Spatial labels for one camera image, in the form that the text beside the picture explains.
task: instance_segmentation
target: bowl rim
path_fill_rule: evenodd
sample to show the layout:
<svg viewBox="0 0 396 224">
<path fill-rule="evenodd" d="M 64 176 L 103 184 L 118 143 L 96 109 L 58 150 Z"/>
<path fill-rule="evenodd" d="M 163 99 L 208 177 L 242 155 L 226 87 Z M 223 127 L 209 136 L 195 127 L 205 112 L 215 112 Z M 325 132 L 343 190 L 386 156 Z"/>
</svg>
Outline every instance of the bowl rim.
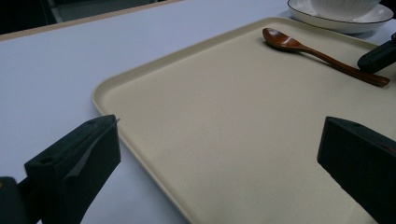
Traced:
<svg viewBox="0 0 396 224">
<path fill-rule="evenodd" d="M 288 6 L 289 6 L 289 8 L 291 8 L 291 9 L 293 9 L 293 10 L 295 10 L 295 11 L 298 11 L 298 12 L 300 12 L 300 13 L 303 13 L 303 14 L 305 14 L 305 15 L 307 15 L 307 16 L 315 17 L 315 18 L 318 18 L 318 19 L 323 19 L 323 20 L 325 20 L 325 21 L 337 21 L 337 22 L 343 22 L 343 23 L 348 23 L 348 24 L 374 24 L 374 23 L 381 23 L 381 22 L 385 22 L 385 21 L 390 21 L 390 20 L 393 19 L 393 15 L 394 15 L 393 11 L 392 11 L 390 8 L 388 8 L 388 7 L 386 7 L 386 6 L 383 6 L 383 5 L 379 4 L 381 7 L 383 7 L 383 8 L 385 8 L 385 9 L 389 10 L 389 11 L 392 13 L 391 16 L 390 16 L 389 18 L 384 19 L 384 20 L 381 20 L 381 21 L 367 21 L 367 22 L 361 22 L 361 21 L 338 21 L 338 20 L 333 20 L 333 19 L 328 19 L 328 18 L 325 18 L 325 17 L 321 17 L 321 16 L 314 16 L 314 15 L 308 14 L 308 13 L 306 13 L 306 12 L 303 12 L 303 11 L 301 11 L 301 10 L 298 10 L 297 8 L 295 8 L 295 7 L 293 7 L 293 6 L 290 5 L 290 2 L 291 2 L 291 1 L 305 1 L 305 2 L 307 2 L 307 1 L 309 1 L 309 0 L 288 0 Z"/>
</svg>

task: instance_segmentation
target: spoon handle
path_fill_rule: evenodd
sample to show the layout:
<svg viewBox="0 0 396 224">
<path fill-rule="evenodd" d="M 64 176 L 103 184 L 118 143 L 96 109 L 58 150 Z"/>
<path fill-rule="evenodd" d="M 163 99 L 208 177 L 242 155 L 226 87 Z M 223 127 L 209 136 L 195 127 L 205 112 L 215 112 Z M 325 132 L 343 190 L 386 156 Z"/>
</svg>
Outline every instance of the spoon handle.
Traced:
<svg viewBox="0 0 396 224">
<path fill-rule="evenodd" d="M 324 54 L 322 52 L 319 52 L 319 51 L 317 51 L 315 49 L 311 49 L 311 48 L 309 48 L 307 46 L 301 46 L 301 51 L 303 51 L 305 53 L 309 53 L 311 55 L 314 55 L 314 56 L 320 58 L 324 62 L 332 65 L 332 67 L 334 67 L 335 69 L 337 69 L 337 70 L 339 70 L 339 71 L 341 71 L 341 72 L 343 72 L 343 73 L 345 73 L 347 75 L 355 77 L 355 78 L 357 78 L 357 79 L 359 79 L 361 81 L 368 82 L 368 83 L 373 84 L 375 86 L 384 87 L 384 86 L 388 85 L 388 83 L 390 82 L 389 78 L 387 78 L 387 77 L 381 77 L 381 76 L 377 76 L 377 75 L 374 75 L 374 74 L 362 72 L 359 69 L 356 69 L 356 68 L 351 67 L 351 66 L 349 66 L 347 64 L 338 62 L 334 58 L 332 58 L 332 57 L 330 57 L 330 56 L 328 56 L 328 55 L 326 55 L 326 54 Z"/>
</svg>

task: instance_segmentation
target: spoon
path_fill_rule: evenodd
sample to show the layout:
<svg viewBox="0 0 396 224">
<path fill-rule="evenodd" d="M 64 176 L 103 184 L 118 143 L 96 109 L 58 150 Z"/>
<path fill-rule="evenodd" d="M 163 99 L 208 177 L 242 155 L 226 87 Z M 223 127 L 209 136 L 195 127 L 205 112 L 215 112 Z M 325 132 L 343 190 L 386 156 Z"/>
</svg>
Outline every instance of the spoon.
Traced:
<svg viewBox="0 0 396 224">
<path fill-rule="evenodd" d="M 355 77 L 361 81 L 368 82 L 378 87 L 384 87 L 388 85 L 389 79 L 386 77 L 380 77 L 374 74 L 362 72 L 359 69 L 346 65 L 344 63 L 338 62 L 332 57 L 321 53 L 315 49 L 311 49 L 297 40 L 280 33 L 278 30 L 271 28 L 264 28 L 262 30 L 262 35 L 264 36 L 266 42 L 275 49 L 283 49 L 289 51 L 301 51 L 311 55 L 314 55 L 324 62 L 330 64 L 333 68 Z"/>
</svg>

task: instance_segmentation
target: beige tray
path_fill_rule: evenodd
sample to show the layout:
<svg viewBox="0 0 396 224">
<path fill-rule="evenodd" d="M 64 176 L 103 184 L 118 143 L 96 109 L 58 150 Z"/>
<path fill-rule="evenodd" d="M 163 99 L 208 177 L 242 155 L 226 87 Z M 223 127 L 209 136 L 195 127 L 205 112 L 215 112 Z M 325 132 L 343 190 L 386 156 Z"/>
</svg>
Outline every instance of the beige tray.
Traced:
<svg viewBox="0 0 396 224">
<path fill-rule="evenodd" d="M 193 223 L 375 223 L 316 158 L 326 116 L 396 139 L 395 81 L 381 89 L 271 49 L 264 27 L 351 65 L 375 47 L 269 18 L 114 76 L 93 103 Z"/>
</svg>

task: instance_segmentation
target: white table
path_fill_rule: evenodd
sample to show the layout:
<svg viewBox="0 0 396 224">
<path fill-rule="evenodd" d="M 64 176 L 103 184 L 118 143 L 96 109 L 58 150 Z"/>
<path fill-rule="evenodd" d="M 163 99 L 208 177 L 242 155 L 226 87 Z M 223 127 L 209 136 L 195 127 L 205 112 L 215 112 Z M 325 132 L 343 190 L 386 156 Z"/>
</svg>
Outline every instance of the white table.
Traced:
<svg viewBox="0 0 396 224">
<path fill-rule="evenodd" d="M 184 0 L 0 41 L 0 176 L 18 182 L 25 162 L 99 113 L 93 88 L 107 77 L 266 17 L 287 1 Z M 357 35 L 382 44 L 396 21 Z M 185 223 L 129 150 L 82 223 Z"/>
</svg>

